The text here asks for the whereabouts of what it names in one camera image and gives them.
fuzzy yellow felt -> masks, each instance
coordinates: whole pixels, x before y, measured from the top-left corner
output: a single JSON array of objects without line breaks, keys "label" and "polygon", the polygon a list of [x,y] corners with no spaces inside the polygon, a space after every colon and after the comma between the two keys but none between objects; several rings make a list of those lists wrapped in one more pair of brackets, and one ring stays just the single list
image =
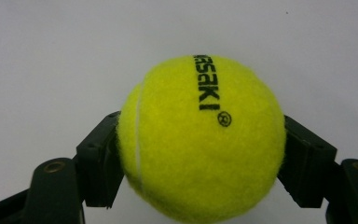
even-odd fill
[{"label": "fuzzy yellow felt", "polygon": [[187,223],[243,214],[273,185],[283,113],[247,67],[207,55],[154,67],[122,107],[120,158],[135,191]]}]

ball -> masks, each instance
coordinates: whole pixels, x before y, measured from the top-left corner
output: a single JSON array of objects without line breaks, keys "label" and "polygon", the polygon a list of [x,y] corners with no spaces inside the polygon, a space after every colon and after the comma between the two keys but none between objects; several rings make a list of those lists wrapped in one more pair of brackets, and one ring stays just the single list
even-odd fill
[{"label": "ball", "polygon": [[285,145],[271,90],[249,68],[209,55],[152,68],[123,105],[117,135],[130,185],[185,223],[254,207],[273,185]]}]

